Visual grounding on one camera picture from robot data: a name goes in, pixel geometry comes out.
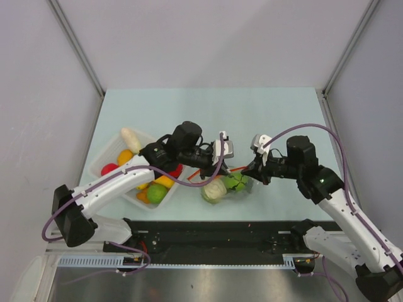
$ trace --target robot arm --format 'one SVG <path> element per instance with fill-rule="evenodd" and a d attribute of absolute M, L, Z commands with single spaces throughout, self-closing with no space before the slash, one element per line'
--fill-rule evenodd
<path fill-rule="evenodd" d="M 287 157 L 278 158 L 273 156 L 270 145 L 264 147 L 270 139 L 255 136 L 251 145 L 255 159 L 242 173 L 265 185 L 272 177 L 295 179 L 300 192 L 329 214 L 353 245 L 332 237 L 310 220 L 295 226 L 292 233 L 309 249 L 325 255 L 356 278 L 357 286 L 370 301 L 386 301 L 402 289 L 403 275 L 396 263 L 403 263 L 401 249 L 385 238 L 351 195 L 347 200 L 343 181 L 334 171 L 319 165 L 315 146 L 308 137 L 289 138 Z M 349 202 L 355 205 L 354 211 Z"/>
<path fill-rule="evenodd" d="M 177 126 L 172 135 L 165 135 L 148 144 L 131 161 L 96 181 L 73 190 L 69 190 L 66 185 L 58 187 L 54 192 L 52 214 L 60 211 L 65 204 L 71 203 L 55 217 L 67 246 L 76 247 L 83 244 L 94 235 L 95 229 L 102 229 L 93 217 L 115 197 L 153 181 L 161 176 L 162 172 L 174 171 L 178 164 L 199 168 L 202 179 L 212 176 L 217 170 L 218 174 L 227 175 L 229 170 L 226 164 L 224 161 L 220 164 L 218 158 L 220 155 L 223 155 L 224 159 L 231 158 L 234 151 L 226 132 L 220 134 L 224 140 L 223 150 L 221 140 L 204 143 L 207 148 L 202 148 L 201 143 L 197 145 L 202 137 L 202 129 L 187 121 Z"/>

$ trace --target gray wall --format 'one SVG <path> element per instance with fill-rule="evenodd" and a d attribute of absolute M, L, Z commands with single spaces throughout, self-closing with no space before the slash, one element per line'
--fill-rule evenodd
<path fill-rule="evenodd" d="M 370 0 L 60 0 L 104 87 L 321 88 Z"/>
<path fill-rule="evenodd" d="M 78 180 L 100 100 L 45 0 L 0 7 L 0 301 L 8 301 L 45 250 L 53 190 Z"/>
<path fill-rule="evenodd" d="M 385 0 L 329 103 L 363 209 L 403 247 L 403 1 Z"/>

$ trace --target plastic vegetable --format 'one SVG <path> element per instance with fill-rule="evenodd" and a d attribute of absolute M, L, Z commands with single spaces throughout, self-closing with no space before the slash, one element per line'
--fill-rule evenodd
<path fill-rule="evenodd" d="M 133 156 L 133 152 L 129 149 L 123 150 L 118 156 L 118 165 L 121 166 L 126 164 L 130 159 L 133 158 Z"/>
<path fill-rule="evenodd" d="M 162 184 L 152 184 L 147 189 L 147 199 L 150 203 L 160 203 L 167 193 L 167 188 Z"/>
<path fill-rule="evenodd" d="M 222 181 L 228 190 L 239 192 L 246 188 L 247 176 L 242 175 L 240 172 L 236 172 L 223 177 Z"/>
<path fill-rule="evenodd" d="M 221 197 L 227 194 L 227 189 L 221 179 L 214 179 L 210 184 L 202 187 L 201 195 L 209 203 L 219 203 Z"/>
<path fill-rule="evenodd" d="M 175 177 L 175 178 L 178 178 L 179 175 L 181 175 L 182 170 L 183 170 L 183 165 L 182 165 L 182 164 L 179 164 L 179 165 L 177 166 L 177 168 L 176 168 L 175 171 L 172 171 L 172 172 L 170 172 L 170 173 L 168 173 L 168 174 L 169 174 L 170 176 L 173 176 L 173 177 Z"/>
<path fill-rule="evenodd" d="M 136 189 L 138 189 L 138 190 L 144 190 L 146 187 L 148 187 L 149 186 L 149 184 L 147 183 L 147 184 L 141 184 L 141 185 L 139 185 L 138 187 L 136 187 Z"/>
<path fill-rule="evenodd" d="M 139 138 L 137 138 L 136 133 L 129 129 L 129 128 L 122 128 L 120 130 L 120 136 L 122 136 L 123 140 L 125 141 L 127 147 L 132 151 L 134 154 L 139 154 L 141 150 L 141 143 Z"/>
<path fill-rule="evenodd" d="M 147 191 L 148 189 L 144 189 L 143 191 L 139 192 L 136 194 L 136 197 L 138 200 L 141 200 L 143 203 L 150 203 L 150 201 L 147 198 Z"/>
<path fill-rule="evenodd" d="M 169 179 L 165 175 L 158 177 L 154 182 L 156 184 L 162 184 L 164 187 L 167 187 L 168 189 L 171 189 L 175 183 L 172 179 Z"/>
<path fill-rule="evenodd" d="M 105 174 L 115 170 L 116 168 L 119 168 L 119 166 L 116 165 L 116 164 L 107 164 L 107 165 L 105 165 L 101 170 L 101 176 L 104 176 Z"/>

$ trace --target red tomato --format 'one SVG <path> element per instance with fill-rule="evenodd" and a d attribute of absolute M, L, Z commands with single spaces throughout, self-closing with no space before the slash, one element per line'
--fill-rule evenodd
<path fill-rule="evenodd" d="M 115 170 L 116 168 L 119 168 L 119 166 L 116 165 L 116 164 L 107 164 L 107 165 L 105 165 L 101 170 L 101 176 L 104 176 L 105 174 Z"/>
<path fill-rule="evenodd" d="M 170 173 L 168 173 L 168 174 L 169 174 L 170 176 L 173 176 L 173 177 L 175 177 L 175 178 L 178 178 L 179 175 L 181 175 L 182 170 L 183 170 L 183 165 L 182 165 L 182 164 L 179 164 L 179 165 L 176 167 L 176 170 L 175 170 L 175 171 L 172 171 L 172 172 L 170 172 Z"/>

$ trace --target white plastic tray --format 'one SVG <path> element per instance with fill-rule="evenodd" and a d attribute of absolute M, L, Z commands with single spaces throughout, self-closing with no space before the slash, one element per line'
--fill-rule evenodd
<path fill-rule="evenodd" d="M 144 147 L 149 143 L 155 142 L 156 139 L 144 132 L 132 129 L 138 139 L 140 140 L 141 146 Z M 116 134 L 112 139 L 106 144 L 106 146 L 95 156 L 94 160 L 88 166 L 88 174 L 94 179 L 101 177 L 101 170 L 106 164 L 117 163 L 117 158 L 121 151 L 127 149 L 127 145 L 120 134 Z M 183 180 L 186 172 L 185 168 L 182 174 L 178 177 L 179 180 Z M 169 199 L 171 199 L 175 190 L 178 188 L 179 184 L 174 184 L 172 188 L 168 191 L 165 198 L 159 204 L 145 204 L 141 200 L 137 199 L 136 194 L 139 192 L 136 189 L 130 190 L 129 192 L 122 195 L 123 198 L 130 201 L 131 203 L 137 205 L 138 207 L 150 211 L 157 208 L 161 208 L 162 205 L 166 204 Z"/>

